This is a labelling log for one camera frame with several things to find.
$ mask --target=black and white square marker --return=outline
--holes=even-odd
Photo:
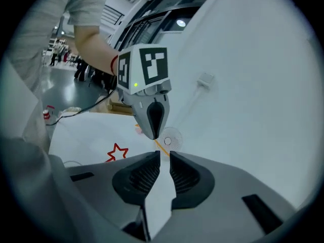
[[[168,77],[167,48],[140,49],[145,85]]]
[[[125,88],[129,88],[130,80],[130,61],[131,52],[127,52],[119,56],[118,62],[118,84]]]

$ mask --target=white table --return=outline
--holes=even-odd
[[[60,157],[66,167],[71,167],[106,162],[110,159],[107,153],[114,150],[115,143],[121,149],[128,148],[126,157],[155,151],[155,143],[144,134],[138,134],[136,124],[132,116],[108,113],[86,112],[63,118],[54,130],[50,154]],[[123,161],[124,152],[117,148],[112,155]],[[175,197],[170,161],[162,157],[160,175],[145,200],[151,238],[171,217],[171,201]]]

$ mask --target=person's arm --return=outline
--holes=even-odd
[[[108,74],[117,73],[117,60],[111,72],[110,64],[118,51],[104,41],[99,35],[98,26],[74,26],[75,46],[81,57],[89,65]]]

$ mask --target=small red object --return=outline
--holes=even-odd
[[[115,60],[118,58],[118,55],[117,56],[115,56],[113,59],[112,59],[112,61],[111,61],[111,64],[110,64],[110,70],[111,70],[111,72],[112,72],[112,74],[114,75],[114,76],[116,76],[115,75],[115,73],[113,72],[113,64],[114,64],[114,62],[115,62]]]
[[[116,161],[116,158],[112,155],[113,153],[116,152],[116,148],[118,148],[119,151],[124,151],[123,158],[126,158],[126,154],[128,152],[128,148],[120,148],[117,145],[117,143],[115,143],[114,146],[113,146],[113,151],[107,153],[107,155],[110,156],[110,159],[108,159],[106,162]]]

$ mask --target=black cable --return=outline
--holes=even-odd
[[[69,116],[61,116],[61,117],[59,117],[59,119],[58,119],[56,122],[54,122],[53,124],[46,124],[46,126],[54,126],[54,125],[56,125],[56,124],[60,121],[60,119],[73,117],[73,116],[76,116],[76,115],[81,114],[81,113],[83,113],[83,112],[89,111],[89,110],[92,109],[93,107],[95,107],[95,106],[97,106],[98,104],[102,103],[104,100],[108,99],[108,98],[111,96],[111,94],[112,94],[113,92],[115,92],[115,90],[112,90],[112,91],[111,91],[107,96],[105,96],[105,97],[104,97],[103,99],[101,99],[99,102],[96,102],[94,105],[89,106],[89,107],[87,107],[87,108],[85,108],[85,109],[82,109],[81,111],[79,111],[79,112],[77,112],[77,113],[75,113],[75,114],[73,114],[73,115],[69,115]]]

